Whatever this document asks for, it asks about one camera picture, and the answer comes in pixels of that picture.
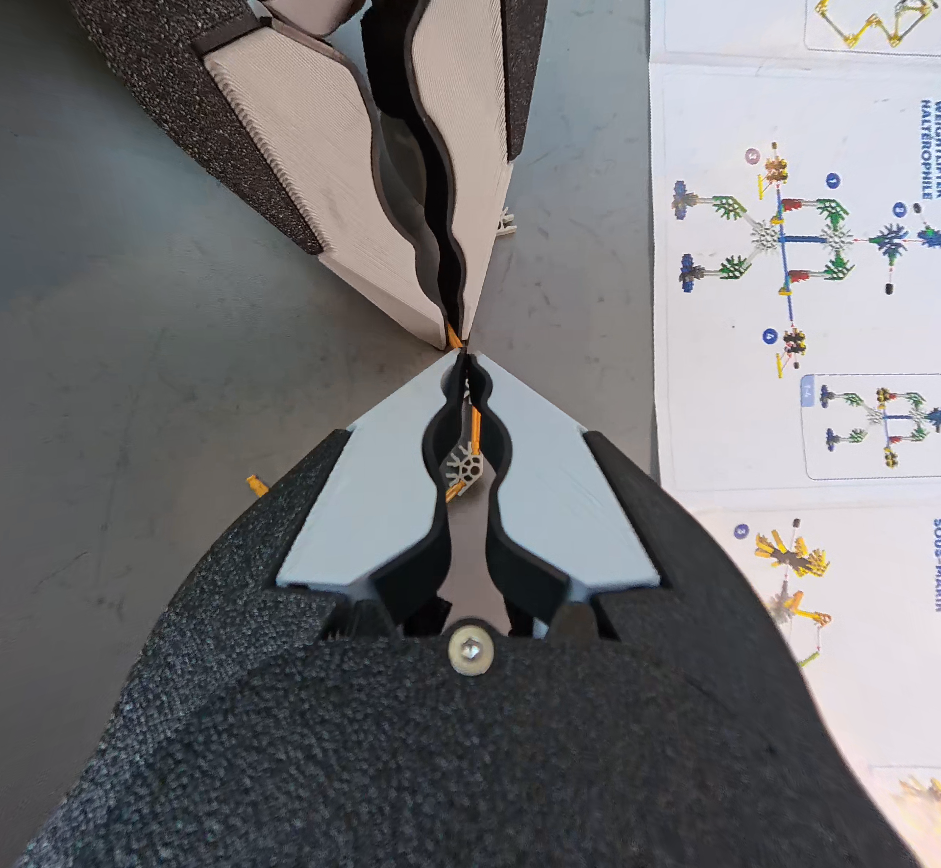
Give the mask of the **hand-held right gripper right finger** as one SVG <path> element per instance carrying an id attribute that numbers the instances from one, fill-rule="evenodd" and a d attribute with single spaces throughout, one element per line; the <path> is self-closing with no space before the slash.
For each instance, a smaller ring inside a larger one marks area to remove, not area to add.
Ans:
<path id="1" fill-rule="evenodd" d="M 655 589 L 661 575 L 589 447 L 587 430 L 488 357 L 468 357 L 480 446 L 493 469 L 488 573 L 516 634 L 601 594 Z"/>

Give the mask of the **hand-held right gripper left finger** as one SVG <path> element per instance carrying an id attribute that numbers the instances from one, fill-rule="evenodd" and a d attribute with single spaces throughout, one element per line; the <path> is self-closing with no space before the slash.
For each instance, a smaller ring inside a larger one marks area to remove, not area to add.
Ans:
<path id="1" fill-rule="evenodd" d="M 347 428 L 278 587 L 382 603 L 396 626 L 437 597 L 452 555 L 441 467 L 462 433 L 466 358 L 446 354 Z"/>

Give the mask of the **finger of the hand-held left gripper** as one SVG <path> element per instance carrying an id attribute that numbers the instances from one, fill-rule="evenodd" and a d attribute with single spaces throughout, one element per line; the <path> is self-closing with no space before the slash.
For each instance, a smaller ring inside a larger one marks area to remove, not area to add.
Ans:
<path id="1" fill-rule="evenodd" d="M 362 18 L 372 96 L 404 122 L 425 174 L 445 319 L 470 335 L 512 173 L 501 0 L 379 0 Z"/>
<path id="2" fill-rule="evenodd" d="M 358 69 L 278 22 L 203 62 L 320 241 L 320 262 L 407 331 L 446 348 L 439 244 L 394 166 Z"/>

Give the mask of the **white building instruction sheet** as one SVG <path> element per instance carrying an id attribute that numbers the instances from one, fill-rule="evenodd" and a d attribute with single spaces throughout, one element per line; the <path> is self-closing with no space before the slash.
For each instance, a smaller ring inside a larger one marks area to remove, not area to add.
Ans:
<path id="1" fill-rule="evenodd" d="M 940 0 L 650 0 L 663 485 L 939 866 Z"/>

